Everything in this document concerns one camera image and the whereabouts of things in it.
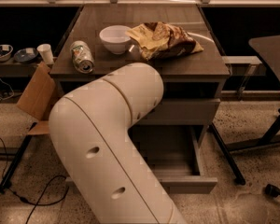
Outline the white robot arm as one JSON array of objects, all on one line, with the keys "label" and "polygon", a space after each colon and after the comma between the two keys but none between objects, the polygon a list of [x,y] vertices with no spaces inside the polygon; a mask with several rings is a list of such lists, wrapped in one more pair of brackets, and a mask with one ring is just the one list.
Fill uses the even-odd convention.
[{"label": "white robot arm", "polygon": [[51,109],[54,148],[101,224],[187,224],[128,135],[162,95],[160,74],[131,63],[70,91]]}]

